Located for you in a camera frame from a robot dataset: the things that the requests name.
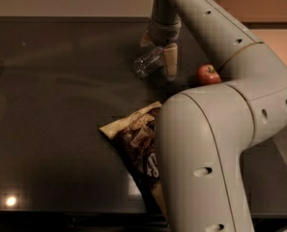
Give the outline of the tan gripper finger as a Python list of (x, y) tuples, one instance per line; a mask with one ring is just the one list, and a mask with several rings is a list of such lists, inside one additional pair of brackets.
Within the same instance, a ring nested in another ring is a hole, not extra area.
[(140, 40), (140, 46), (141, 47), (146, 47), (146, 46), (149, 46), (151, 43), (152, 43), (151, 36), (150, 36), (149, 32), (146, 31), (143, 34), (142, 39)]
[(177, 75), (178, 46), (175, 43), (168, 44), (163, 50), (163, 66), (166, 78), (171, 81)]

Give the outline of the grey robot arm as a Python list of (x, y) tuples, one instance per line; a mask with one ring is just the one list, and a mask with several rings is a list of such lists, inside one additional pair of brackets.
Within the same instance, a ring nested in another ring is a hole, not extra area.
[(221, 83), (168, 99), (156, 122), (160, 182), (171, 232), (254, 232), (242, 152), (287, 125), (287, 67), (214, 0), (154, 0), (155, 44), (185, 25)]

